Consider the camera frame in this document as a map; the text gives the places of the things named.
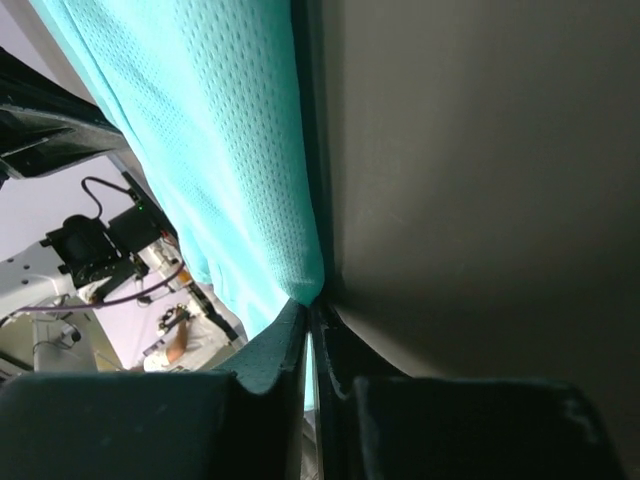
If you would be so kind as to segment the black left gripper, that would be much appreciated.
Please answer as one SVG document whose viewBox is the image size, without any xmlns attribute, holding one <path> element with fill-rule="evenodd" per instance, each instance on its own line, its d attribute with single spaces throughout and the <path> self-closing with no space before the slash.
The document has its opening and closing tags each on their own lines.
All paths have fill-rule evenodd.
<svg viewBox="0 0 640 480">
<path fill-rule="evenodd" d="M 43 178 L 102 155 L 131 181 L 144 181 L 124 135 L 96 105 L 3 49 L 1 181 Z"/>
</svg>

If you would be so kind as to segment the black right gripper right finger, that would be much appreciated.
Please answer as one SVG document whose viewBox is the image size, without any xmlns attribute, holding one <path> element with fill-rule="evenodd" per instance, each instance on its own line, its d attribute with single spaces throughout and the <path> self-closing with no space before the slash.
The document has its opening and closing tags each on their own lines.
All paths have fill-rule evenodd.
<svg viewBox="0 0 640 480">
<path fill-rule="evenodd" d="M 359 414 L 350 399 L 354 380 L 407 375 L 354 333 L 335 308 L 322 299 L 315 300 L 310 307 L 309 328 L 322 476 L 362 479 Z"/>
</svg>

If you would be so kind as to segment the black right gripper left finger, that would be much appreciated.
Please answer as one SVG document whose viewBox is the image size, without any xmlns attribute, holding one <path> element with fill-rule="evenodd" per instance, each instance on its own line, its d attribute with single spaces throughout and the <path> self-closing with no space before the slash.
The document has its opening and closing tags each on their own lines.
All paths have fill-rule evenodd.
<svg viewBox="0 0 640 480">
<path fill-rule="evenodd" d="M 216 479 L 300 477 L 306 335 L 306 308 L 290 300 L 217 370 Z"/>
</svg>

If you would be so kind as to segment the teal t-shirt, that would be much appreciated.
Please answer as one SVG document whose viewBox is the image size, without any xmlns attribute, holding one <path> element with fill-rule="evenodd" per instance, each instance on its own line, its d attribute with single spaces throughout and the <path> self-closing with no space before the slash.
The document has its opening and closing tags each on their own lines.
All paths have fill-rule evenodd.
<svg viewBox="0 0 640 480">
<path fill-rule="evenodd" d="M 255 337 L 324 267 L 287 1 L 37 1 L 173 224 L 193 277 Z"/>
</svg>

